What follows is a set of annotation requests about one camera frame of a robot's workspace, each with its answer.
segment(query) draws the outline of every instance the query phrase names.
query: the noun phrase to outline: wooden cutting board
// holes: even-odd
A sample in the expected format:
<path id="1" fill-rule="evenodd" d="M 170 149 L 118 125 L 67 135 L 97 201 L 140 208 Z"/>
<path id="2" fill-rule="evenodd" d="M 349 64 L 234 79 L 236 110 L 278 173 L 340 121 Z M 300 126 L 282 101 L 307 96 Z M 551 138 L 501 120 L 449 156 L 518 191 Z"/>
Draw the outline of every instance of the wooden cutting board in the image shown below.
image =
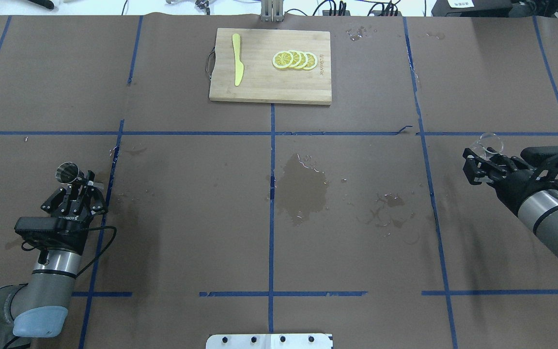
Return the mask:
<path id="1" fill-rule="evenodd" d="M 244 64 L 239 86 L 234 85 L 234 33 L 241 36 Z M 289 49 L 314 53 L 317 67 L 309 71 L 275 68 L 275 53 Z M 329 32 L 219 28 L 215 52 L 211 101 L 330 105 Z"/>

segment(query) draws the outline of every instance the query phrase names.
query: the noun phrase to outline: white bracket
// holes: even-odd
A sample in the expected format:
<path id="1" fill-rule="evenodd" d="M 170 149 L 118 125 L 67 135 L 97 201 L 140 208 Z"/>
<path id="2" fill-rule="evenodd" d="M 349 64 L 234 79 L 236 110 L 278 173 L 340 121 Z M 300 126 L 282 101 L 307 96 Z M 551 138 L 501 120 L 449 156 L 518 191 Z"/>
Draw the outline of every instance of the white bracket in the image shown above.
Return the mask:
<path id="1" fill-rule="evenodd" d="M 213 335 L 206 349 L 333 349 L 333 335 L 325 333 L 273 333 Z"/>
<path id="2" fill-rule="evenodd" d="M 262 0 L 262 22 L 283 22 L 283 0 Z"/>

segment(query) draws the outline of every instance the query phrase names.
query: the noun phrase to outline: yellow knife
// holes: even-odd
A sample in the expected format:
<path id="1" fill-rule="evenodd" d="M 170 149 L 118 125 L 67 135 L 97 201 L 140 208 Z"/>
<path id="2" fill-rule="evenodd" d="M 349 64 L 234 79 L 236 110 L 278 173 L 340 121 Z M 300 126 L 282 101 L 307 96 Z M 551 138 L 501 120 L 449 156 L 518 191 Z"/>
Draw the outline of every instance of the yellow knife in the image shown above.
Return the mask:
<path id="1" fill-rule="evenodd" d="M 240 60 L 240 44 L 241 44 L 240 34 L 232 35 L 232 44 L 234 44 L 234 62 L 235 62 L 234 85 L 238 86 L 242 81 L 242 75 L 244 74 L 244 64 L 242 64 Z"/>

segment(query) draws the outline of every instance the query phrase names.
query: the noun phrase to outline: sliced lemon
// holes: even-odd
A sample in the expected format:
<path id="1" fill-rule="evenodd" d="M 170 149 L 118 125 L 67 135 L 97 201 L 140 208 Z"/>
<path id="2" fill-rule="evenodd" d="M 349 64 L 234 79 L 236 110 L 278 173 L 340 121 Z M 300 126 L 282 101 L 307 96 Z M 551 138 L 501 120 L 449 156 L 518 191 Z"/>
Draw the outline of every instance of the sliced lemon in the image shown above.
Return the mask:
<path id="1" fill-rule="evenodd" d="M 311 52 L 304 52 L 304 55 L 307 57 L 307 64 L 303 67 L 303 70 L 312 70 L 317 66 L 317 56 Z"/>
<path id="2" fill-rule="evenodd" d="M 290 68 L 294 68 L 295 66 L 300 65 L 303 61 L 303 56 L 300 55 L 300 52 L 301 51 L 296 51 L 296 49 L 290 50 L 290 53 L 292 53 L 292 57 L 294 57 L 292 59 L 292 64 L 290 64 Z"/>
<path id="3" fill-rule="evenodd" d="M 301 64 L 295 66 L 294 69 L 303 69 L 305 66 L 307 66 L 307 62 L 309 62 L 310 59 L 303 51 L 299 51 L 298 54 L 303 57 L 303 60 L 301 61 Z"/>
<path id="4" fill-rule="evenodd" d="M 273 66 L 277 69 L 285 69 L 292 64 L 294 55 L 290 51 L 279 51 L 273 56 Z"/>

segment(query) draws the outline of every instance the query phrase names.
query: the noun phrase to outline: clear glass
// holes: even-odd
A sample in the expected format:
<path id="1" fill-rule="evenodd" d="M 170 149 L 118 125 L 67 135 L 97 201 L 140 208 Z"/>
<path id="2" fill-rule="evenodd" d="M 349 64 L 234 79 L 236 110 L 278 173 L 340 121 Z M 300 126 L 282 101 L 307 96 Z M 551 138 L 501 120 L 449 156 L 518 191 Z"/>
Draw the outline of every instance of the clear glass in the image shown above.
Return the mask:
<path id="1" fill-rule="evenodd" d="M 483 159 L 503 153 L 503 141 L 493 132 L 485 132 L 471 145 L 471 150 Z"/>

